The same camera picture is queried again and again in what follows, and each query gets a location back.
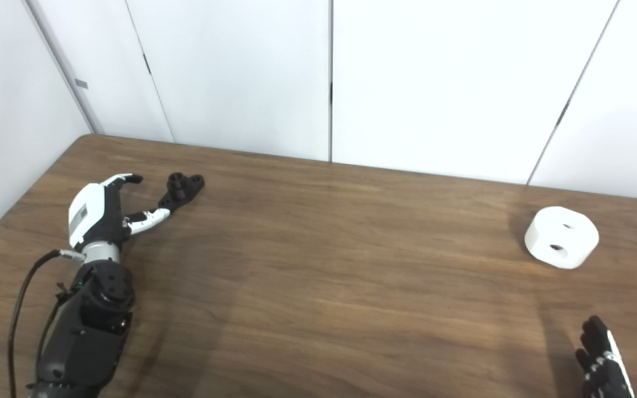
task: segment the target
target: hole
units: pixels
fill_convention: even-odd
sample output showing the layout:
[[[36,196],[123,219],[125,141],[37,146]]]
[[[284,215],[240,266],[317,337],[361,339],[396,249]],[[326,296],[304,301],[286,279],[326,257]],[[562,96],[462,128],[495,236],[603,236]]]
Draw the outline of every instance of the hole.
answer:
[[[567,249],[564,249],[564,247],[559,246],[558,244],[551,244],[549,245],[556,254],[559,255],[559,257],[561,257],[562,259],[566,259],[567,256],[569,255],[569,252],[567,252]]]

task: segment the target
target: white wall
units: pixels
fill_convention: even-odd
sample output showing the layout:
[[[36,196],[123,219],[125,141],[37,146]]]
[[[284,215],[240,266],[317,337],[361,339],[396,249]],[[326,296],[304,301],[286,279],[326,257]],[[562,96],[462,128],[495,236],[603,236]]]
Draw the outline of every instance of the white wall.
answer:
[[[333,160],[525,184],[615,0],[335,0]]]
[[[637,197],[637,0],[621,0],[532,184]]]
[[[30,0],[98,133],[173,140],[124,0]]]
[[[0,0],[0,217],[87,133],[25,6]]]
[[[129,0],[177,143],[328,160],[329,0]]]

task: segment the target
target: white cylindrical block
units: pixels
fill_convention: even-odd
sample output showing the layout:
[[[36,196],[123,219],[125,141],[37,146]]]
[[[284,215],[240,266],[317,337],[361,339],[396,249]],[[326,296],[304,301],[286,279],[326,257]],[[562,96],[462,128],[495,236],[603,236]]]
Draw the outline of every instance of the white cylindrical block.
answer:
[[[575,269],[599,244],[599,231],[581,213],[564,207],[538,211],[525,232],[525,246],[535,259],[560,269]]]

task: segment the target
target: black fingertip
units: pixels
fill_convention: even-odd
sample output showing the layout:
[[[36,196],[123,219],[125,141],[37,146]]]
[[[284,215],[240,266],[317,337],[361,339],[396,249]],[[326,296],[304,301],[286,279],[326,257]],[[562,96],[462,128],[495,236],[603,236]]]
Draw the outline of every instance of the black fingertip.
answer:
[[[599,344],[596,344],[597,337],[592,337],[589,334],[582,334],[579,338],[584,346],[584,350],[591,356],[592,358],[596,358],[597,356],[602,355],[602,351],[599,350]]]
[[[583,348],[576,350],[574,356],[577,358],[577,362],[579,362],[584,372],[588,372],[592,365],[591,356],[589,356]]]
[[[124,180],[128,183],[139,184],[144,181],[144,177],[139,176],[139,174],[131,174],[131,176],[124,177]]]
[[[593,325],[594,328],[596,328],[598,333],[601,333],[601,335],[606,335],[606,333],[609,331],[606,323],[604,323],[601,318],[597,317],[597,315],[593,315],[591,318],[589,318],[589,322],[591,323],[591,325]]]
[[[584,333],[588,334],[591,337],[601,336],[601,330],[598,327],[598,323],[594,319],[594,317],[589,318],[582,327],[584,329]]]

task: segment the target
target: wood grain surface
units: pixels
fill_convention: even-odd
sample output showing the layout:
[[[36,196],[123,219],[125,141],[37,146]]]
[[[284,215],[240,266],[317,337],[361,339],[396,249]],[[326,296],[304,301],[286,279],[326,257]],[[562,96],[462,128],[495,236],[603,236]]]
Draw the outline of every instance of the wood grain surface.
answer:
[[[104,398],[572,398],[592,314],[613,330],[637,393],[635,199],[91,135],[0,221],[0,396],[15,296],[35,259],[66,248],[78,190],[142,174],[122,190],[136,212],[174,171],[207,186],[124,247],[138,304]],[[554,205],[599,228],[579,269],[524,250],[534,212]],[[20,394],[55,283],[75,271],[53,260],[30,287]]]

